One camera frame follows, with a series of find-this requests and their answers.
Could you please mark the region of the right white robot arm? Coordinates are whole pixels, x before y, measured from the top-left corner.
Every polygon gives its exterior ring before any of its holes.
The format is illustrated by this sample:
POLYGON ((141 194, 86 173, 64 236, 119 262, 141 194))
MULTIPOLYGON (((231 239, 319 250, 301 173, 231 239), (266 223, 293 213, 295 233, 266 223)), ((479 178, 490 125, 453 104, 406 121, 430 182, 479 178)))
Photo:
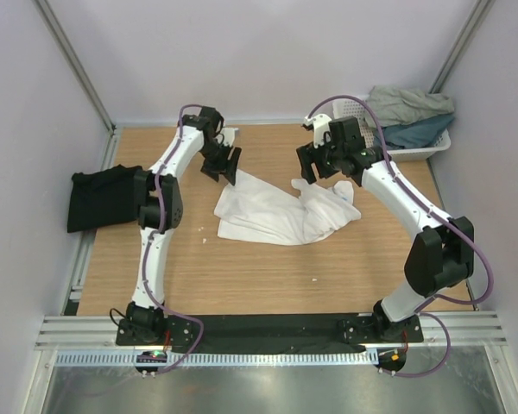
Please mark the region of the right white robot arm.
POLYGON ((353 116, 308 117, 302 124, 313 140, 296 153, 307 183, 341 173, 374 195, 399 220, 411 238, 404 282, 373 307, 372 331, 383 342, 398 341, 414 313, 436 294, 473 274, 474 228, 432 204, 403 176, 380 146, 367 147, 353 116))

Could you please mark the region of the white t shirt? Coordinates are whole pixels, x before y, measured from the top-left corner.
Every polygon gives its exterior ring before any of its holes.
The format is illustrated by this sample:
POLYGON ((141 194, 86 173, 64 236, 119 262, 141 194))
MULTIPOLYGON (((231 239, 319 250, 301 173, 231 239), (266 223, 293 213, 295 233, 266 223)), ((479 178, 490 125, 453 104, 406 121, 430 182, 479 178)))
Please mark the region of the white t shirt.
POLYGON ((351 182, 323 188, 293 179, 295 197, 247 172, 237 171, 217 202, 218 237, 280 246, 320 242, 362 217, 354 205, 351 182))

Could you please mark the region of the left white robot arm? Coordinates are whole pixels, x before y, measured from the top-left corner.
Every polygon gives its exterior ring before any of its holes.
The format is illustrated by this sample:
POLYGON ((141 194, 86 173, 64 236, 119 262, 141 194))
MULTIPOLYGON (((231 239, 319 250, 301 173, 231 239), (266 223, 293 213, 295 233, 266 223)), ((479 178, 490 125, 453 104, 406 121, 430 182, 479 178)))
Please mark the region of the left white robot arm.
POLYGON ((176 132, 162 156, 135 174, 134 204, 140 228, 141 254, 136 288, 117 323, 116 344, 155 345, 167 338, 164 279, 167 252, 183 217, 179 179, 196 154, 201 172, 234 185, 242 152, 234 144, 236 130, 224 126, 221 113, 198 104, 180 109, 176 132))

